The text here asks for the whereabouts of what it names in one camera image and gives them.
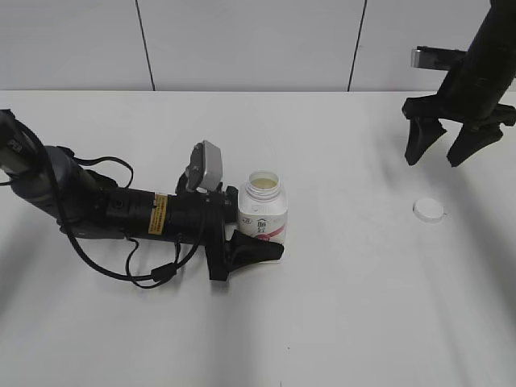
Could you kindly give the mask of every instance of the tabletop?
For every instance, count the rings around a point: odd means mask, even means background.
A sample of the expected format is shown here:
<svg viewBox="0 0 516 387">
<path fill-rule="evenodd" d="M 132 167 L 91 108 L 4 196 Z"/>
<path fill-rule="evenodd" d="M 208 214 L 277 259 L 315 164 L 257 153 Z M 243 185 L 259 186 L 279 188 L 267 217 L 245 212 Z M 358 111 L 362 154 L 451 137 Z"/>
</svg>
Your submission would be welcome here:
<svg viewBox="0 0 516 387">
<path fill-rule="evenodd" d="M 53 219 L 0 189 L 0 385 L 516 385 L 514 129 L 453 169 L 446 123 L 410 167 L 401 107 L 415 95 L 0 92 L 44 144 L 128 161 L 133 188 L 172 193 L 208 139 L 226 184 L 270 169 L 289 197 L 279 264 L 214 283 L 200 248 L 146 291 L 92 271 Z M 424 197 L 441 222 L 414 216 Z M 132 248 L 81 245 L 120 273 Z M 172 256 L 145 241 L 135 266 Z"/>
</svg>

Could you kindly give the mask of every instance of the bottle cap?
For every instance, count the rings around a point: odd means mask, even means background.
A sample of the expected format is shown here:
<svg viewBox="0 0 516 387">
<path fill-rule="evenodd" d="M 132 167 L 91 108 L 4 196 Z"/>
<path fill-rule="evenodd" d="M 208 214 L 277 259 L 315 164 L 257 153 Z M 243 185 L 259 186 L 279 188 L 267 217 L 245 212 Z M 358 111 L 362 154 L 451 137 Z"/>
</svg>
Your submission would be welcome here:
<svg viewBox="0 0 516 387">
<path fill-rule="evenodd" d="M 444 207 L 432 198 L 421 198 L 414 203 L 414 214 L 425 223 L 437 223 L 444 216 Z"/>
</svg>

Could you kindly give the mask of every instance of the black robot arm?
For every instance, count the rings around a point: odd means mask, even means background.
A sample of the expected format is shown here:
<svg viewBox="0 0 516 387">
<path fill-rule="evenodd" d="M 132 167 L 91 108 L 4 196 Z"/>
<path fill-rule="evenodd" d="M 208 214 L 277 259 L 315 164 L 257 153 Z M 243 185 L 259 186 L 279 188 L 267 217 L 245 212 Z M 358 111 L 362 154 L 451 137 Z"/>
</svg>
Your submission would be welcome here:
<svg viewBox="0 0 516 387">
<path fill-rule="evenodd" d="M 516 2 L 491 0 L 491 9 L 469 50 L 419 47 L 413 66 L 450 69 L 436 95 L 408 98 L 406 160 L 416 164 L 446 130 L 439 119 L 463 123 L 447 158 L 457 166 L 503 136 L 500 125 L 516 123 L 516 109 L 499 101 L 516 76 Z"/>
<path fill-rule="evenodd" d="M 119 188 L 117 183 L 84 169 L 116 157 L 83 160 L 63 147 L 44 147 L 10 110 L 0 110 L 0 169 L 10 177 L 4 185 L 32 205 L 57 219 L 79 256 L 92 268 L 122 281 L 168 281 L 203 245 L 210 279 L 226 281 L 228 274 L 248 264 L 279 260 L 283 246 L 235 231 L 226 240 L 225 226 L 236 223 L 238 190 L 222 190 L 220 150 L 204 141 L 195 146 L 190 164 L 179 179 L 176 195 Z M 192 244 L 182 260 L 166 264 L 145 276 L 113 273 L 95 264 L 77 238 L 154 239 Z"/>
</svg>

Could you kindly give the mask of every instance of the pill bottle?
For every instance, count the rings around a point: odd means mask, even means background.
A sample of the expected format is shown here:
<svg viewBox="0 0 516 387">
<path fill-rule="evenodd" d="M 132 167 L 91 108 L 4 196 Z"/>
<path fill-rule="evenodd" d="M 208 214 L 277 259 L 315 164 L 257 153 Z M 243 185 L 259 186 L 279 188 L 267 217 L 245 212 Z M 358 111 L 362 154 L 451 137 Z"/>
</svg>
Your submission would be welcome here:
<svg viewBox="0 0 516 387">
<path fill-rule="evenodd" d="M 239 230 L 253 238 L 283 244 L 287 226 L 287 196 L 279 177 L 257 171 L 239 190 Z"/>
</svg>

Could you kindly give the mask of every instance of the black cable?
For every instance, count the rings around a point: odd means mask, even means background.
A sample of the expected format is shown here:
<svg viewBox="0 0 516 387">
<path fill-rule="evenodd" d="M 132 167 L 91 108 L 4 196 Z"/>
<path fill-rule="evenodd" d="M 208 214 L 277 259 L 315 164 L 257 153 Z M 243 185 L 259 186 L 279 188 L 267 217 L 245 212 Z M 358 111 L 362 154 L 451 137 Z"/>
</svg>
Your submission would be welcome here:
<svg viewBox="0 0 516 387">
<path fill-rule="evenodd" d="M 104 157 L 99 157 L 97 159 L 91 159 L 91 160 L 87 160 L 87 159 L 79 159 L 78 157 L 73 157 L 73 159 L 79 164 L 79 165 L 84 165 L 86 167 L 91 167 L 91 166 L 94 166 L 94 165 L 97 165 L 97 164 L 100 164 L 104 161 L 112 161 L 114 163 L 118 163 L 120 165 L 123 165 L 124 167 L 126 167 L 127 169 L 129 169 L 129 171 L 131 171 L 131 178 L 129 179 L 129 182 L 127 183 L 127 185 L 123 188 L 129 188 L 129 186 L 131 185 L 132 183 L 132 179 L 133 177 L 135 176 L 135 171 L 134 169 L 131 167 L 131 165 L 129 163 L 127 163 L 126 161 L 122 160 L 122 159 L 119 159 L 118 157 L 114 157 L 114 156 L 104 156 Z"/>
<path fill-rule="evenodd" d="M 136 250 L 138 250 L 138 248 L 139 248 L 139 242 L 136 239 L 133 239 L 129 236 L 126 236 L 126 239 L 135 244 L 135 248 L 132 249 L 132 251 L 129 253 L 129 255 L 127 256 L 127 259 L 126 259 L 126 274 L 129 277 L 130 281 L 134 285 L 138 286 L 141 289 L 154 289 L 154 288 L 157 288 L 158 286 L 161 286 L 161 285 L 169 282 L 172 279 L 172 277 L 174 276 L 174 274 L 176 272 L 175 270 L 172 273 L 170 273 L 170 275 L 167 278 L 164 278 L 152 285 L 141 285 L 137 281 L 134 281 L 133 276 L 131 274 L 130 263 L 131 263 L 132 256 L 135 254 Z M 174 259 L 174 264 L 177 264 L 177 261 L 179 260 L 179 254 L 181 253 L 181 245 L 177 241 L 174 243 L 174 245 L 176 247 L 176 258 Z"/>
<path fill-rule="evenodd" d="M 72 229 L 69 225 L 68 218 L 66 217 L 65 209 L 59 198 L 59 186 L 57 184 L 56 174 L 54 173 L 54 168 L 52 167 L 52 162 L 50 161 L 50 157 L 48 156 L 45 146 L 41 143 L 38 136 L 35 135 L 34 132 L 32 132 L 28 127 L 21 126 L 20 130 L 29 138 L 30 141 L 32 141 L 32 143 L 37 148 L 37 152 L 39 153 L 39 156 L 43 162 L 44 170 L 47 172 L 47 175 L 48 175 L 48 180 L 50 182 L 50 187 L 52 189 L 52 196 L 53 196 L 54 202 L 56 204 L 57 213 L 59 215 L 58 220 L 61 222 L 64 233 L 68 237 L 70 243 L 72 244 L 72 247 L 74 248 L 76 253 L 82 258 L 82 260 L 88 266 L 90 266 L 93 270 L 96 270 L 99 273 L 104 274 L 105 276 L 114 278 L 115 280 L 147 281 L 147 280 L 153 279 L 152 275 L 150 275 L 150 274 L 146 275 L 146 276 L 128 277 L 128 276 L 124 276 L 123 274 L 111 272 L 110 270 L 103 268 L 99 264 L 96 264 L 88 257 L 88 255 L 85 253 L 85 251 L 82 249 L 81 245 L 77 241 L 77 238 L 73 234 Z"/>
<path fill-rule="evenodd" d="M 118 157 L 104 156 L 104 157 L 99 157 L 97 159 L 80 159 L 78 157 L 75 157 L 75 152 L 72 149 L 67 148 L 67 147 L 61 147 L 61 146 L 58 146 L 58 148 L 61 151 L 63 151 L 66 154 L 66 156 L 73 159 L 79 165 L 82 165 L 85 167 L 93 167 L 94 165 L 103 163 L 104 161 L 112 161 L 114 163 L 117 163 L 117 164 L 120 164 L 120 165 L 126 167 L 131 172 L 131 178 L 129 179 L 129 182 L 127 183 L 127 185 L 123 188 L 129 188 L 129 186 L 132 183 L 132 179 L 135 176 L 135 170 L 131 167 L 131 165 L 129 163 L 127 163 L 126 161 L 119 159 Z"/>
</svg>

